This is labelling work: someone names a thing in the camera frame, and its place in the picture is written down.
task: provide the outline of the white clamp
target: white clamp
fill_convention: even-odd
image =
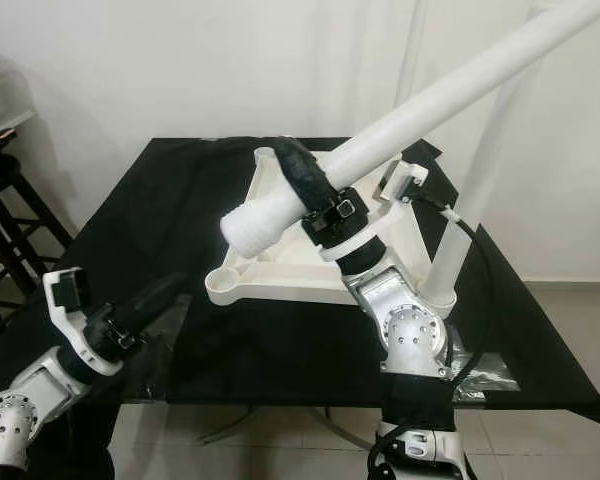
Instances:
[[[59,306],[55,302],[53,285],[60,282],[60,275],[78,270],[80,269],[70,268],[68,270],[45,273],[42,276],[49,316],[51,317],[51,322],[69,340],[73,350],[89,368],[95,370],[100,375],[111,377],[120,371],[122,361],[111,363],[98,355],[84,338],[83,330],[87,323],[84,313],[81,310],[67,313],[64,306]]]
[[[382,230],[395,223],[404,213],[405,200],[401,197],[402,192],[409,182],[416,185],[422,185],[429,170],[415,163],[406,163],[401,160],[395,162],[392,169],[385,174],[385,184],[379,192],[378,197],[381,200],[388,201],[388,208],[381,207],[373,214],[369,215],[369,225],[364,227],[353,237],[332,248],[323,248],[318,253],[325,262],[333,262],[339,258],[349,255],[351,252],[360,248]]]

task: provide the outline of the black stool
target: black stool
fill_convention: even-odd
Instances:
[[[69,246],[72,238],[22,176],[20,162],[11,155],[1,153],[4,145],[14,137],[15,131],[12,129],[0,134],[0,192],[13,187],[37,218],[14,217],[0,198],[0,264],[3,266],[0,271],[0,280],[7,274],[10,275],[18,289],[26,297],[35,290],[36,282],[29,275],[24,262],[26,261],[36,275],[41,277],[48,271],[46,263],[55,264],[58,261],[54,257],[38,255],[29,242],[29,236],[40,227],[46,227],[64,248]],[[0,307],[3,308],[18,308],[19,306],[20,304],[15,302],[0,300]]]

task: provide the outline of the white pole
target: white pole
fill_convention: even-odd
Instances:
[[[540,14],[543,8],[532,8],[529,18]],[[540,63],[527,67],[522,73],[505,82],[491,110],[482,132],[464,185],[454,210],[475,230],[484,216],[489,198],[493,193],[498,175],[502,170],[502,146],[511,122],[524,107],[523,97],[540,68]],[[419,295],[441,313],[448,313],[456,301],[454,286],[464,259],[471,245],[469,239],[457,225],[449,224],[442,236],[440,246],[433,259],[429,275],[419,286]]]
[[[424,25],[427,20],[428,0],[416,0],[411,12],[411,22],[409,22],[409,34],[407,35],[407,44],[402,57],[400,67],[400,76],[398,77],[398,88],[393,106],[397,107],[409,97],[413,91],[413,80],[418,64],[418,53],[420,52],[420,43],[424,33]]]
[[[600,0],[572,0],[509,34],[335,149],[321,164],[336,189],[351,185],[524,67],[600,18]],[[286,182],[220,222],[227,241],[251,258],[273,245],[304,206]]]

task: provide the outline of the tiled floor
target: tiled floor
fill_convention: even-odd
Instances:
[[[563,338],[600,390],[600,287],[535,288]],[[117,478],[364,479],[366,452],[302,408],[261,408],[235,435],[196,438],[242,415],[238,407],[127,405],[111,444]],[[379,411],[334,408],[334,420],[373,438]],[[481,480],[600,479],[600,426],[568,412],[457,412]]]

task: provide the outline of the robotic arm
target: robotic arm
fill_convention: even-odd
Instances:
[[[107,303],[88,317],[89,299],[79,268],[44,275],[52,322],[70,347],[56,346],[23,370],[0,392],[0,478],[21,478],[27,446],[42,426],[67,411],[102,377],[115,375],[141,344],[143,329],[170,307],[184,275],[150,284],[119,308]]]
[[[427,171],[398,162],[378,195],[387,212],[372,218],[351,187],[337,191],[315,158],[291,138],[274,143],[281,170],[308,213],[302,226],[325,260],[335,260],[342,280],[376,324],[387,351],[382,372],[382,422],[369,455],[370,479],[469,479],[452,398],[457,382],[446,362],[447,331],[435,311],[420,299],[393,250],[377,236],[392,209],[419,198]],[[439,208],[453,218],[450,209]],[[379,455],[385,461],[377,464]]]

